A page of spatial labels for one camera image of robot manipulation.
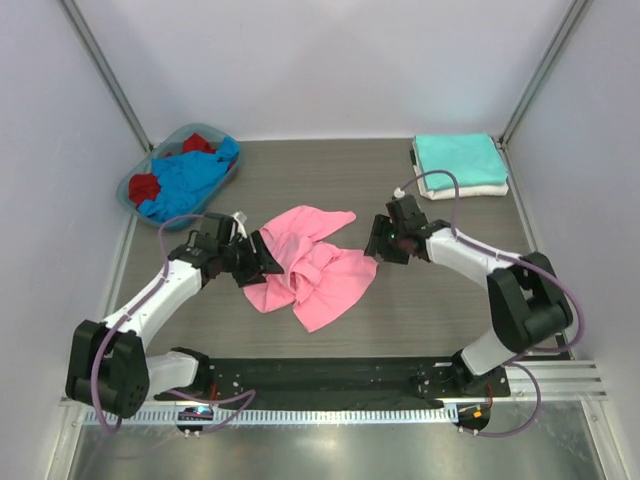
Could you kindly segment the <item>pink t shirt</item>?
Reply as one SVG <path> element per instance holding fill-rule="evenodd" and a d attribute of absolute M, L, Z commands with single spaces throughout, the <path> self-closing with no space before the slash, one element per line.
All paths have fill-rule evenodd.
<path fill-rule="evenodd" d="M 291 306 L 309 333 L 338 319 L 366 293 L 377 272 L 377 262 L 363 250 L 326 241 L 355 220 L 352 211 L 297 206 L 268 221 L 260 233 L 283 272 L 246 287 L 249 303 L 263 314 Z"/>

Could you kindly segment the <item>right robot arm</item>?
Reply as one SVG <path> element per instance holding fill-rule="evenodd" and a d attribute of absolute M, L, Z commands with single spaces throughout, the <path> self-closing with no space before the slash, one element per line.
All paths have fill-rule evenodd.
<path fill-rule="evenodd" d="M 549 259 L 491 248 L 445 220 L 430 221 L 412 195 L 386 203 L 374 217 L 364 253 L 406 265 L 412 258 L 447 267 L 484 288 L 490 327 L 451 357 L 454 390 L 477 395 L 504 363 L 573 323 L 566 294 Z"/>

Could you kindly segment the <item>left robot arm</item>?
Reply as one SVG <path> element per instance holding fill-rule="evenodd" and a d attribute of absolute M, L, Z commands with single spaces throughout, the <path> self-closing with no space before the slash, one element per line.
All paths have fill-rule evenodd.
<path fill-rule="evenodd" d="M 156 276 L 124 306 L 100 321 L 85 320 L 74 331 L 65 392 L 93 408 L 107 430 L 114 416 L 134 416 L 160 394 L 180 396 L 212 385 L 210 359 L 177 347 L 160 356 L 147 348 L 176 311 L 221 274 L 240 288 L 263 284 L 283 272 L 259 231 L 247 232 L 245 216 L 207 212 L 187 240 L 164 251 Z"/>

